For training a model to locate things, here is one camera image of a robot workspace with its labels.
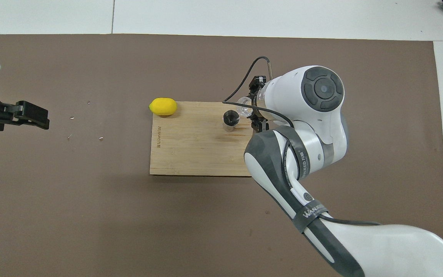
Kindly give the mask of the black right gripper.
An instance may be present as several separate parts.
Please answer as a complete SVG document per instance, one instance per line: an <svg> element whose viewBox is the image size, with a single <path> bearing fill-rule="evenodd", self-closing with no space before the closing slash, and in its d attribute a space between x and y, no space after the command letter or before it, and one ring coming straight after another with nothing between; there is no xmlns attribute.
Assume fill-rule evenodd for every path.
<svg viewBox="0 0 443 277"><path fill-rule="evenodd" d="M248 85L250 90L249 95L254 95L253 106L258 108L265 108L265 96L264 96L264 85L266 84L266 76L259 75L253 77L252 81ZM253 128L253 133L261 133L268 131L269 123L265 117L265 112L260 109L255 109L254 113L256 115L250 116L251 128Z"/></svg>

